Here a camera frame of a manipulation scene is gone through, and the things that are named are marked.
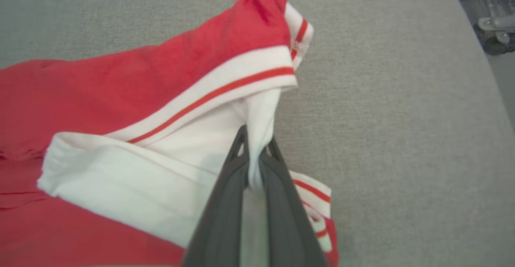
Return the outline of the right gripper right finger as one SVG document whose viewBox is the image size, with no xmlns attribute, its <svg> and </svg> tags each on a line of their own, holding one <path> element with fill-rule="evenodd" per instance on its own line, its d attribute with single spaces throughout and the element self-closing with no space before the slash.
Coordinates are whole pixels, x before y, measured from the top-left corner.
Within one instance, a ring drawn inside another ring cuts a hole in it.
<svg viewBox="0 0 515 267">
<path fill-rule="evenodd" d="M 260 154 L 260 173 L 267 203 L 269 266 L 327 267 L 274 137 Z"/>
</svg>

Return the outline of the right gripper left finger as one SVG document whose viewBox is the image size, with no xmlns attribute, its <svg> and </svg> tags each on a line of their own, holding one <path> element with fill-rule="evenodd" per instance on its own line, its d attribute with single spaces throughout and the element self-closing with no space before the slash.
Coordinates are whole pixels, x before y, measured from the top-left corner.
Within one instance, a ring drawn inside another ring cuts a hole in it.
<svg viewBox="0 0 515 267">
<path fill-rule="evenodd" d="M 248 186 L 247 126 L 235 135 L 228 155 L 181 265 L 183 267 L 238 267 L 240 264 L 243 192 Z"/>
</svg>

